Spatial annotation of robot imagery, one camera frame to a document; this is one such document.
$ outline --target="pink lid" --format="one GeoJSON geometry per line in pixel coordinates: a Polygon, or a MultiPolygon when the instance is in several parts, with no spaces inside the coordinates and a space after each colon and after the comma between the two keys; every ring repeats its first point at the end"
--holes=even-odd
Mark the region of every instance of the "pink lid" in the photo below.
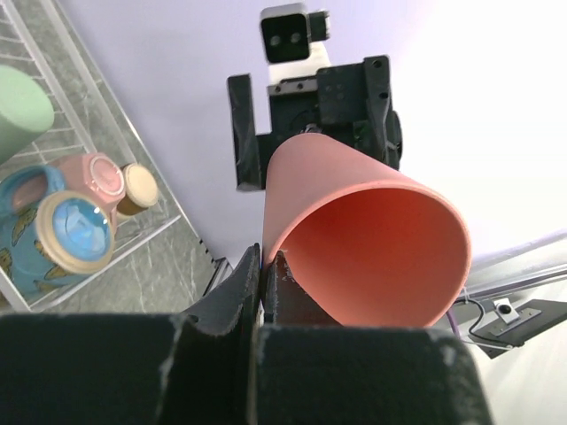
{"type": "Polygon", "coordinates": [[[97,186],[108,195],[119,195],[124,190],[122,171],[107,157],[94,157],[90,161],[90,175],[97,186]]]}

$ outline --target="marble tile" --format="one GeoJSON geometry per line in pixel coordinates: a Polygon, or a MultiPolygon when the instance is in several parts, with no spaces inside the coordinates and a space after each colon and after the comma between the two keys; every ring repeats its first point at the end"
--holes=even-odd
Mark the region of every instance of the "marble tile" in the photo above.
{"type": "Polygon", "coordinates": [[[50,312],[170,313],[197,301],[211,278],[211,259],[179,220],[50,312]]]}
{"type": "MultiPolygon", "coordinates": [[[[62,154],[81,151],[83,142],[81,137],[74,131],[65,131],[66,128],[72,127],[70,121],[73,120],[71,116],[73,115],[85,129],[88,139],[92,141],[97,151],[105,152],[118,164],[127,164],[135,160],[148,167],[157,177],[161,192],[159,204],[136,216],[135,220],[120,226],[117,234],[117,245],[120,246],[120,243],[128,243],[132,236],[151,234],[183,212],[175,202],[175,197],[166,182],[161,178],[143,143],[129,125],[111,89],[88,52],[82,47],[61,10],[53,2],[50,3],[54,8],[51,11],[55,12],[57,19],[61,19],[63,23],[61,28],[66,30],[66,37],[70,37],[67,40],[71,44],[65,45],[62,42],[60,33],[54,27],[44,7],[49,3],[41,0],[13,1],[39,51],[55,74],[63,97],[68,99],[69,105],[65,108],[61,104],[62,96],[50,96],[57,113],[54,128],[58,131],[38,139],[35,146],[32,145],[27,152],[22,152],[25,153],[24,156],[13,158],[2,165],[0,178],[4,177],[5,173],[15,171],[24,165],[36,164],[40,160],[50,161],[62,154]],[[74,58],[69,53],[71,48],[76,49],[74,58]],[[82,60],[85,66],[82,71],[78,67],[77,58],[82,60]]],[[[6,20],[1,9],[0,35],[13,37],[16,34],[12,28],[1,22],[6,20]]],[[[22,49],[22,44],[2,41],[0,41],[0,52],[7,52],[8,58],[24,57],[27,54],[27,51],[22,49]]],[[[12,59],[1,59],[0,63],[10,60],[12,59]]],[[[38,82],[49,91],[53,89],[45,80],[39,78],[41,74],[33,61],[20,61],[18,68],[30,75],[38,76],[38,82]]],[[[49,311],[177,312],[187,308],[202,296],[213,273],[213,259],[190,223],[182,217],[49,311]]]]}

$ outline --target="jar lid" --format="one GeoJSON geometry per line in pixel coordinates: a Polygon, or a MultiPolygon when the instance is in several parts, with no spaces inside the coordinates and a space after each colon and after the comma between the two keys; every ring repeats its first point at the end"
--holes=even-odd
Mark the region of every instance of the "jar lid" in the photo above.
{"type": "Polygon", "coordinates": [[[47,256],[73,274],[102,270],[113,255],[114,234],[106,213],[71,190],[47,196],[39,205],[35,228],[47,256]]]}
{"type": "Polygon", "coordinates": [[[61,246],[83,261],[99,261],[111,246],[110,223],[98,206],[84,199],[70,198],[55,208],[53,231],[61,246]]]}
{"type": "Polygon", "coordinates": [[[117,196],[124,190],[122,171],[106,155],[97,155],[90,161],[90,175],[108,195],[117,196]]]}
{"type": "Polygon", "coordinates": [[[150,208],[158,202],[159,190],[150,171],[139,164],[130,164],[123,169],[126,196],[142,208],[150,208]]]}

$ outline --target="camera lens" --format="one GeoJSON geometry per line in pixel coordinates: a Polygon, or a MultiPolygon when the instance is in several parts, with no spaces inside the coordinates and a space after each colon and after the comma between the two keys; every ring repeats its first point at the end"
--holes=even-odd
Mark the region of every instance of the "camera lens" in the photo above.
{"type": "Polygon", "coordinates": [[[510,313],[512,313],[512,307],[510,307],[507,304],[499,305],[498,311],[502,314],[510,314],[510,313]]]}
{"type": "Polygon", "coordinates": [[[309,25],[307,15],[293,13],[261,21],[266,59],[281,64],[309,58],[309,25]]]}

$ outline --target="pink cup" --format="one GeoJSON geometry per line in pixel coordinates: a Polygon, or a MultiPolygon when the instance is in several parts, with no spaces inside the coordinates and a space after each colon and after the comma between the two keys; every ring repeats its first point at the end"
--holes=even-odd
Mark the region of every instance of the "pink cup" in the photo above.
{"type": "MultiPolygon", "coordinates": [[[[116,205],[124,198],[124,175],[104,153],[68,155],[50,163],[63,172],[66,188],[89,197],[105,211],[116,229],[116,205]]],[[[44,175],[23,183],[14,193],[15,210],[38,201],[47,189],[44,175]]]]}
{"type": "Polygon", "coordinates": [[[263,261],[283,251],[303,290],[346,326],[424,327],[457,298],[470,237],[440,194],[326,135],[269,162],[263,261]]]}

